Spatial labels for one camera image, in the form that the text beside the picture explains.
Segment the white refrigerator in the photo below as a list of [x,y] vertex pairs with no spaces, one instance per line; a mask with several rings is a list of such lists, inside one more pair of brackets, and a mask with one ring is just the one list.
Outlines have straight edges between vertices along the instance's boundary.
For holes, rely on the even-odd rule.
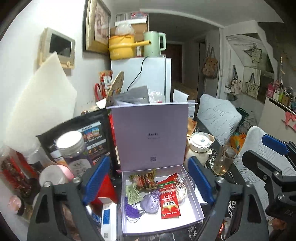
[[171,59],[165,57],[130,58],[112,60],[111,69],[114,80],[120,71],[124,72],[124,81],[121,93],[129,89],[146,85],[149,94],[157,91],[162,94],[162,102],[170,102]]

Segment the mint green electric kettle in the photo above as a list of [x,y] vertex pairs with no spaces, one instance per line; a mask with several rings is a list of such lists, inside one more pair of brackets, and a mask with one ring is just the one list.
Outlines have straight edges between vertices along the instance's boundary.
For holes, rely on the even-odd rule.
[[[160,37],[163,38],[163,48],[160,48]],[[160,52],[166,49],[165,33],[155,31],[145,32],[145,40],[149,40],[151,44],[144,46],[144,57],[160,57]]]

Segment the open box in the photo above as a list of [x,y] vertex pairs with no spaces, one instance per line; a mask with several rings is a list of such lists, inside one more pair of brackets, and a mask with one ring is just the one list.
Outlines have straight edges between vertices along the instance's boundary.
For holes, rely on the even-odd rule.
[[[168,232],[193,225],[204,218],[193,186],[183,167],[188,105],[179,103],[143,104],[112,108],[115,137],[122,169],[122,231],[127,235]],[[142,215],[136,223],[126,219],[126,185],[129,176],[142,175],[156,168],[155,181],[178,173],[187,188],[180,202],[178,218],[161,219],[158,213]]]

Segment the gold picture frame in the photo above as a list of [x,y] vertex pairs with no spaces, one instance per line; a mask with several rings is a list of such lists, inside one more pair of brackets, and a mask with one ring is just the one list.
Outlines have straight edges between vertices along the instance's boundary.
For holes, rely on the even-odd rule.
[[108,55],[111,12],[102,0],[86,0],[83,16],[83,51]]

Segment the jar with purple contents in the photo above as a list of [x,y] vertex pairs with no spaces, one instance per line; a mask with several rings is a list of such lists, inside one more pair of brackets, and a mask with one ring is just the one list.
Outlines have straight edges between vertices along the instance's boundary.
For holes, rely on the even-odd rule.
[[94,165],[79,131],[69,131],[61,135],[57,139],[56,146],[74,176],[81,177]]

